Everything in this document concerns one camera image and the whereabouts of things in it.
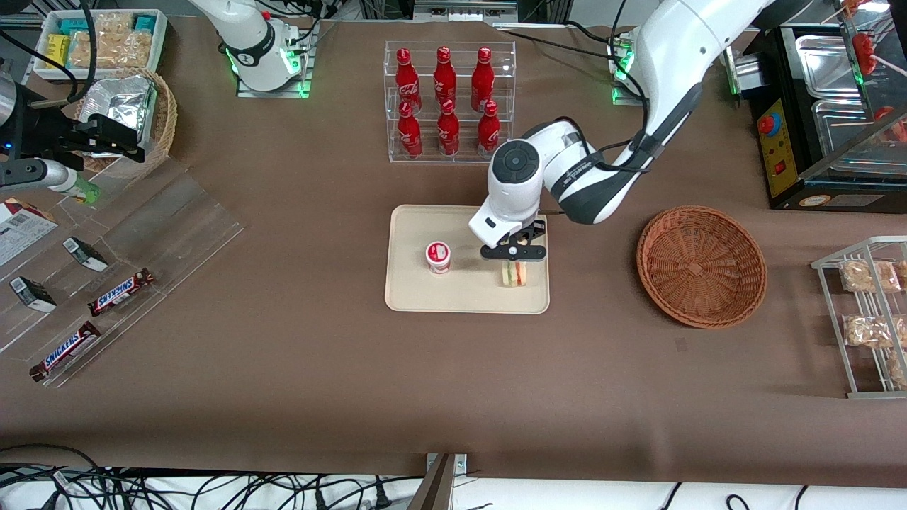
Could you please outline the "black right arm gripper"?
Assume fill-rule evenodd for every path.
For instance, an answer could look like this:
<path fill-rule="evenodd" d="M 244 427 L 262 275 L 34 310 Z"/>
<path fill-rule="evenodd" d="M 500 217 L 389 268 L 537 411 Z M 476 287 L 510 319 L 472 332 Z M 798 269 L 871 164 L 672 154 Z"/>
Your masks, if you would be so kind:
<path fill-rule="evenodd" d="M 29 101 L 43 96 L 23 85 L 3 85 L 1 91 L 1 151 L 22 158 L 40 157 L 56 162 L 82 162 L 88 171 L 103 171 L 119 159 L 127 168 L 145 171 L 145 150 L 128 154 L 122 147 L 138 147 L 139 133 L 104 114 L 88 120 L 72 119 L 59 108 L 33 109 Z"/>

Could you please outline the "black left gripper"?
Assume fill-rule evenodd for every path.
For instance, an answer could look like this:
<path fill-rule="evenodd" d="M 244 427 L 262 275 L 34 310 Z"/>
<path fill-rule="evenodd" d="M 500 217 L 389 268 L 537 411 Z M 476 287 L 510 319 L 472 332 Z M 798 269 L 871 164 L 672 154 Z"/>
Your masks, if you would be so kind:
<path fill-rule="evenodd" d="M 480 257 L 486 261 L 541 262 L 548 255 L 547 248 L 532 244 L 535 238 L 546 234 L 546 220 L 535 219 L 528 226 L 516 230 L 505 241 L 505 245 L 480 247 Z"/>

